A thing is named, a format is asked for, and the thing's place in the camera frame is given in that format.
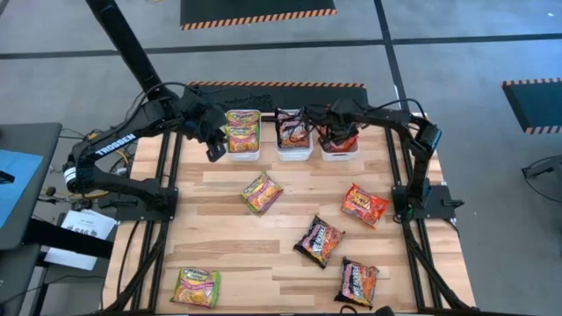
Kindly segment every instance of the gray floor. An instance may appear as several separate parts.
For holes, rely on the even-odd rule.
[[[381,38],[372,0],[335,2],[335,17],[182,32],[178,1],[118,1],[145,47]],[[397,39],[562,32],[562,3],[557,0],[383,4]],[[12,0],[0,17],[0,54],[108,48],[111,42],[82,1]],[[520,168],[559,154],[562,138],[522,133],[499,82],[561,76],[562,41],[395,50],[408,96],[419,99],[443,129],[438,150],[453,196],[466,200],[458,210],[458,226],[479,307],[558,315],[562,213],[559,204],[526,186]],[[361,82],[373,104],[395,99],[384,47],[162,54],[150,59],[165,80]],[[120,122],[139,92],[119,57],[3,60],[0,74],[0,124],[58,121],[88,132]],[[71,145],[61,140],[56,168]],[[62,179],[52,174],[46,184],[62,188]],[[537,186],[561,198],[559,184],[550,178]],[[51,219],[64,210],[38,205],[36,214]],[[96,273],[103,275],[104,266],[100,261]],[[96,282],[57,285],[49,291],[43,314],[94,311],[99,290]]]

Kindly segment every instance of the wooden table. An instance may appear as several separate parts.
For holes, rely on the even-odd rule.
[[[133,178],[154,176],[161,139],[140,140]],[[397,134],[394,139],[400,152]],[[170,140],[169,160],[173,143]],[[394,311],[415,311],[406,246],[401,226],[392,221],[393,208],[389,208],[376,230],[340,211],[343,197],[353,183],[391,199],[393,177],[384,129],[369,127],[361,131],[359,145],[361,153],[351,162],[324,162],[318,144],[308,162],[280,162],[274,148],[273,123],[263,123],[258,162],[231,162],[223,157],[210,163],[205,145],[184,140],[177,178],[180,202],[169,229],[156,311],[339,312],[342,303],[334,302],[334,296],[341,282],[344,255],[380,270],[374,298],[376,308],[389,305]],[[244,204],[240,193],[261,171],[267,171],[285,192],[262,217],[257,217]],[[429,178],[438,183],[443,180],[436,157]],[[292,250],[314,215],[347,232],[326,269]],[[426,223],[437,270],[466,304],[473,305],[457,234],[443,220]],[[132,223],[121,224],[117,231],[104,287],[107,305],[116,297],[119,267],[132,227]],[[144,224],[140,224],[133,237],[123,287],[136,271],[143,228]],[[213,310],[169,302],[180,267],[220,271],[222,283]],[[426,274],[422,268],[420,271],[426,305],[431,305]],[[152,273],[149,271],[147,276],[141,307],[148,303]]]

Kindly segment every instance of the black mat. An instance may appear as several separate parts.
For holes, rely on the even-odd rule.
[[[337,98],[352,98],[368,104],[362,83],[280,83],[280,82],[191,82],[205,98],[229,110],[259,110],[266,117],[275,108],[300,109],[308,104],[331,104]]]
[[[524,132],[562,132],[562,79],[506,81],[501,88]]]
[[[180,11],[185,31],[337,13],[333,0],[182,0]]]

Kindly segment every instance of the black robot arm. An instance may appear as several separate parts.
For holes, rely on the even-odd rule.
[[[64,164],[64,180],[70,192],[85,194],[93,190],[108,190],[136,196],[150,211],[167,208],[173,188],[162,188],[156,179],[136,181],[99,169],[98,159],[140,137],[153,137],[165,132],[177,132],[189,140],[196,139],[208,146],[209,161],[216,162],[226,152],[225,134],[220,127],[227,120],[217,105],[210,104],[188,87],[181,97],[158,88],[182,83],[160,83],[147,91],[151,100],[138,106],[125,122],[73,146]]]
[[[327,126],[329,132],[322,141],[341,143],[358,134],[358,127],[389,127],[399,134],[414,156],[414,175],[407,185],[406,198],[410,208],[424,208],[431,194],[427,178],[429,160],[441,139],[441,130],[425,118],[409,111],[390,110],[362,105],[351,99],[338,99],[329,106],[310,104],[305,116],[311,125]],[[416,125],[413,136],[410,125]]]

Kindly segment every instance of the blue object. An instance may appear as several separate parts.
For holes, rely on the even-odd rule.
[[[15,176],[14,183],[0,184],[0,228],[33,178],[43,157],[0,149],[0,170]]]

